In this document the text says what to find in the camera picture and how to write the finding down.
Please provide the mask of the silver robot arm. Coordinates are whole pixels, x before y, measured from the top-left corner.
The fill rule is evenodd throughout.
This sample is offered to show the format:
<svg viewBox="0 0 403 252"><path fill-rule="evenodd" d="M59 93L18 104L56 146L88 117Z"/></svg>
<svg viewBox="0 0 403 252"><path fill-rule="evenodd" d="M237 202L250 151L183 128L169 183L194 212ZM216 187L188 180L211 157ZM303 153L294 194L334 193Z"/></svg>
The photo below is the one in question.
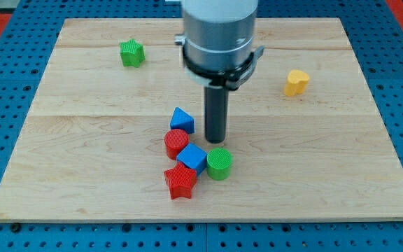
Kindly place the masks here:
<svg viewBox="0 0 403 252"><path fill-rule="evenodd" d="M200 85L235 91L253 74L264 48L252 50L258 0L182 0L185 72Z"/></svg>

